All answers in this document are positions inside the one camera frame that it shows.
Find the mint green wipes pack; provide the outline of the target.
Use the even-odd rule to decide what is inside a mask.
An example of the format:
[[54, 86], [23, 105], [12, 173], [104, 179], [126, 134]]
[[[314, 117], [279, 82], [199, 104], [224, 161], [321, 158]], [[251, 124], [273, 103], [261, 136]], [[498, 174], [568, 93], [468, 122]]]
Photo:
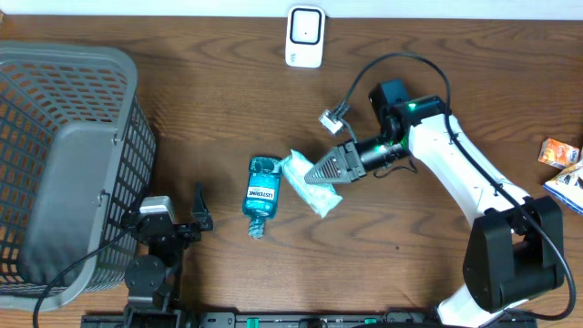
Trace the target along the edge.
[[308, 184], [305, 181], [305, 175], [314, 165], [300, 152], [292, 149], [280, 167], [298, 196], [322, 219], [343, 200], [332, 184]]

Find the teal mouthwash bottle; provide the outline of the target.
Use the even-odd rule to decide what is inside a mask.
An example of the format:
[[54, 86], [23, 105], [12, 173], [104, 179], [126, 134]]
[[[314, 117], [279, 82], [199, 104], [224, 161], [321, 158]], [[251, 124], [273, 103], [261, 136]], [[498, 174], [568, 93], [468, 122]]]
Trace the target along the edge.
[[263, 237], [267, 221], [276, 215], [281, 177], [280, 159], [254, 157], [250, 160], [242, 212], [250, 220], [248, 234], [254, 240]]

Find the grey plastic shopping basket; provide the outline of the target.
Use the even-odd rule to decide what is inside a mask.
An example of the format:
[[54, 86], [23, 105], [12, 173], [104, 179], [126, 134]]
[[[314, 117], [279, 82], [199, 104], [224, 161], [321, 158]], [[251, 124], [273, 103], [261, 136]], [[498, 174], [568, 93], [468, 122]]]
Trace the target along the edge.
[[122, 283], [120, 219], [156, 140], [138, 72], [110, 47], [1, 45], [1, 305], [51, 311]]

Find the small orange snack pack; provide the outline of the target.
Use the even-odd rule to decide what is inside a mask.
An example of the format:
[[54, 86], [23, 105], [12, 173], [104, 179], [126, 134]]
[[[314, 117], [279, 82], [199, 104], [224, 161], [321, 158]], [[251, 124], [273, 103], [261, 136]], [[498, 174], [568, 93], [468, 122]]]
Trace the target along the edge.
[[541, 144], [537, 160], [557, 169], [565, 169], [578, 162], [579, 154], [579, 148], [547, 138]]

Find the large yellow white snack bag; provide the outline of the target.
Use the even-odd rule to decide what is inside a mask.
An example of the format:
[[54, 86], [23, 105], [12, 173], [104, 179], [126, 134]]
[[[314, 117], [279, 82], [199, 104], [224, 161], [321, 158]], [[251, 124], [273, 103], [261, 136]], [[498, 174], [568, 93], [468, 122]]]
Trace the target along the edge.
[[581, 215], [582, 161], [563, 169], [556, 177], [546, 181], [543, 188]]

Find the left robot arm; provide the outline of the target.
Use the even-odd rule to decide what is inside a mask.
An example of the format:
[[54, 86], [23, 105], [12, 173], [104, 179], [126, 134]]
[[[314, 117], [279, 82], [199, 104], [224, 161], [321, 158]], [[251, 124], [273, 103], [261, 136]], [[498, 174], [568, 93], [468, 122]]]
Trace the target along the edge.
[[143, 189], [121, 218], [121, 227], [138, 243], [148, 247], [127, 266], [124, 283], [128, 304], [123, 327], [198, 327], [199, 318], [180, 300], [185, 250], [213, 229], [202, 185], [195, 185], [187, 223], [175, 222], [168, 196], [150, 197]]

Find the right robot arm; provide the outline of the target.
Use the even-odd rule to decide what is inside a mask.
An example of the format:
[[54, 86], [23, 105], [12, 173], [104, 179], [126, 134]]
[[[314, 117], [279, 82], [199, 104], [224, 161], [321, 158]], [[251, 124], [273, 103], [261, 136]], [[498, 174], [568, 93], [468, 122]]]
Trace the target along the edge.
[[438, 96], [413, 99], [404, 83], [378, 84], [369, 100], [378, 136], [331, 149], [304, 176], [308, 184], [348, 184], [406, 157], [423, 162], [464, 213], [471, 234], [464, 285], [437, 307], [444, 325], [479, 327], [565, 280], [562, 211], [534, 199], [475, 147]]

